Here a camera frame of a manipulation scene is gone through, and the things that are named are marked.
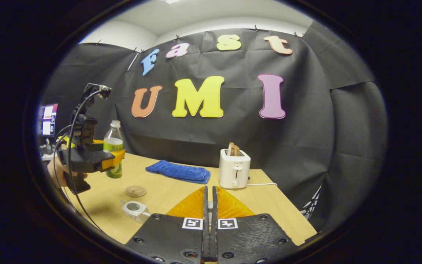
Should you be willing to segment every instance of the table surface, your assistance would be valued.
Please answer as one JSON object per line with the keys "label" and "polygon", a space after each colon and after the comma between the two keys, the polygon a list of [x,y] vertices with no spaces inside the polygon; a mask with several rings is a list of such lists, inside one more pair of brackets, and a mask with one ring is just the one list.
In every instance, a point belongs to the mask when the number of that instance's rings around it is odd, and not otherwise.
{"label": "table surface", "polygon": [[[79,199],[95,223],[110,237],[126,244],[139,230],[141,224],[131,219],[123,210],[124,202],[137,201],[145,204],[151,214],[166,214],[178,202],[203,184],[185,182],[146,172],[146,167],[158,160],[125,154],[122,161],[123,176],[115,181],[105,172],[89,174],[86,182],[90,190],[79,194]],[[219,168],[204,167],[211,172],[208,186],[208,200],[212,200],[212,186],[219,186]],[[249,171],[248,184],[270,183],[270,178],[261,169]],[[129,197],[128,186],[142,186],[147,190],[143,197]],[[76,209],[85,217],[76,197],[66,188],[67,195]],[[270,214],[281,226],[294,244],[300,245],[317,231],[286,198],[276,185],[247,186],[243,189],[226,189],[255,214]]]}

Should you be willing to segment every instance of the cork coaster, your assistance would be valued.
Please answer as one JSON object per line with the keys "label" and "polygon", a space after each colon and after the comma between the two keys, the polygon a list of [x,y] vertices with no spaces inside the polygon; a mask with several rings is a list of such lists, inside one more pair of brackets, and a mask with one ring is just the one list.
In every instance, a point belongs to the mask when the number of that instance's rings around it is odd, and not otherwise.
{"label": "cork coaster", "polygon": [[129,186],[126,188],[125,193],[129,197],[142,197],[146,194],[146,188],[141,186]]}

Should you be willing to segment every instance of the orange gripper pad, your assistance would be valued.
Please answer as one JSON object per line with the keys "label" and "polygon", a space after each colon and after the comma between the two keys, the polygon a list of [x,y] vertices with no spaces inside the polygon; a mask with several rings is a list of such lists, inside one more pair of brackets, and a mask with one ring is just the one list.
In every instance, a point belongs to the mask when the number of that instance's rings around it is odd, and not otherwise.
{"label": "orange gripper pad", "polygon": [[203,219],[203,194],[204,187],[201,187],[181,200],[167,214],[174,217]]}
{"label": "orange gripper pad", "polygon": [[218,219],[247,217],[255,215],[247,206],[242,204],[228,191],[216,186],[218,193]]}

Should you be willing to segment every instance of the hand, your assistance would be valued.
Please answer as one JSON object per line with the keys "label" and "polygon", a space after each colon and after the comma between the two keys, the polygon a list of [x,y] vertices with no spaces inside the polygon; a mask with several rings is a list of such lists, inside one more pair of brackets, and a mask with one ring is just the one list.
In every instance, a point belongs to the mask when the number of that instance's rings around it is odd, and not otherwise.
{"label": "hand", "polygon": [[[60,158],[57,155],[55,155],[55,157],[53,157],[53,159],[50,160],[50,162],[47,165],[47,169],[48,169],[48,173],[50,174],[50,177],[52,178],[53,183],[57,187],[60,187],[60,186],[67,187],[67,182],[63,175],[63,172],[66,172],[69,175],[69,169],[67,168],[67,166],[63,166],[62,162],[60,161]],[[84,179],[87,178],[86,173],[83,173],[82,175],[84,175]]]}

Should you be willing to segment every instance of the orange part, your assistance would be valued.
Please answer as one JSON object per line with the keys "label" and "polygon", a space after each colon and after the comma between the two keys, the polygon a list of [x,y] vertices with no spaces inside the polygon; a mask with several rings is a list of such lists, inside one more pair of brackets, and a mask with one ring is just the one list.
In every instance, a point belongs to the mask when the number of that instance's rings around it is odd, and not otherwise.
{"label": "orange part", "polygon": [[255,215],[247,206],[242,204],[228,191],[216,186],[218,193],[218,219],[247,217]]}
{"label": "orange part", "polygon": [[115,167],[116,164],[119,164],[125,157],[125,149],[112,150],[110,153],[112,153],[114,157],[112,159],[102,161],[102,170]]}
{"label": "orange part", "polygon": [[201,187],[181,200],[167,214],[174,217],[203,219],[203,194],[204,187]]}

